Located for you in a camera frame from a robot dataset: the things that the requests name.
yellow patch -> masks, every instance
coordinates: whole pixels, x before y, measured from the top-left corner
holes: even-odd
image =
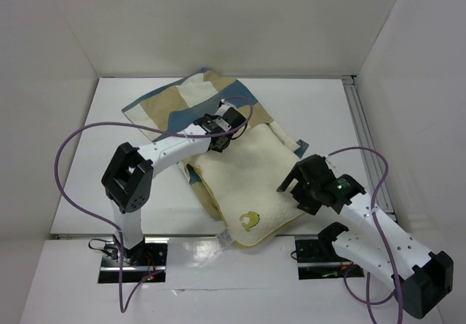
[[[259,223],[259,214],[254,211],[243,213],[240,216],[240,222],[245,231],[250,232],[250,229]]]

fabric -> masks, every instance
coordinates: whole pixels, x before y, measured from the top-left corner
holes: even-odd
[[[303,214],[290,194],[277,192],[298,160],[260,124],[223,153],[208,151],[189,164],[212,194],[233,239],[253,247]]]
[[[220,76],[206,68],[195,75],[145,94],[124,107],[122,111],[135,124],[178,132],[204,114],[214,114],[221,99],[237,95],[246,97],[253,104],[253,117],[249,121],[248,128],[267,124],[278,141],[290,151],[299,157],[304,154],[308,147],[307,143],[301,140],[296,142],[288,136],[245,85],[235,78]],[[249,115],[249,105],[244,100],[234,99],[229,102],[232,102],[243,116]],[[151,141],[165,137],[144,130],[142,132]],[[201,177],[189,164],[191,159],[193,158],[178,163],[178,167],[209,216],[221,218],[217,202]]]

white table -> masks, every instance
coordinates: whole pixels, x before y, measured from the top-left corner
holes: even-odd
[[[100,253],[86,240],[50,240],[37,266],[20,324],[82,323],[358,323],[370,324],[364,304],[346,292],[342,279],[298,280],[289,256],[293,237],[276,237],[259,249],[225,250],[212,258],[197,241],[169,241],[167,282],[145,284],[126,314],[118,307],[116,284],[97,284]],[[349,284],[364,296],[365,279]],[[125,285],[125,298],[134,284]],[[387,289],[374,280],[374,301]],[[392,324],[397,303],[374,308],[379,324]],[[423,320],[404,315],[404,324],[442,324],[434,308]]]
[[[121,109],[137,97],[175,79],[101,79],[86,124],[128,122]],[[308,154],[325,155],[358,144],[341,80],[241,79],[264,108],[296,139],[309,143]],[[149,140],[138,130],[101,127],[84,132],[66,181],[66,191],[83,207],[111,218],[111,206],[100,179],[117,146]],[[337,174],[349,173],[364,186],[368,179],[359,152],[332,159]],[[203,210],[185,178],[175,166],[153,180],[151,198],[143,208],[143,232],[152,235],[213,235],[224,224]],[[317,217],[303,216],[283,234],[317,234],[337,218],[332,209]],[[80,213],[64,199],[52,225],[53,234],[110,234],[112,228]]]

wall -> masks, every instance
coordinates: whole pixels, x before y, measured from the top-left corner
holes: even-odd
[[[0,0],[0,18],[0,313],[11,324],[58,205],[55,152],[83,123],[97,75],[53,0]]]
[[[466,0],[397,0],[357,78],[403,225],[455,261],[447,324],[465,316],[465,71]]]
[[[57,0],[100,76],[356,74],[395,0]]]

robotic arm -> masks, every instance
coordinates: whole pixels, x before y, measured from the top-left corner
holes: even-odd
[[[345,221],[345,225],[336,222],[319,233],[323,249],[354,261],[394,289],[392,265],[372,216],[376,214],[398,269],[407,313],[421,319],[451,292],[453,260],[443,251],[435,254],[414,240],[381,209],[371,210],[371,196],[353,177],[336,178],[324,157],[312,155],[296,163],[278,191],[285,191],[294,180],[298,182],[291,194],[299,203],[298,209],[315,215],[325,205]]]
[[[152,179],[192,155],[209,150],[222,152],[234,133],[214,138],[188,138],[187,135],[225,133],[245,121],[232,104],[221,102],[213,116],[206,114],[181,131],[186,137],[167,137],[140,147],[123,143],[117,148],[103,174],[102,184],[111,200],[114,222],[122,230],[125,258],[137,259],[144,248],[141,208],[149,199]],[[121,242],[117,231],[114,240],[118,245]]]

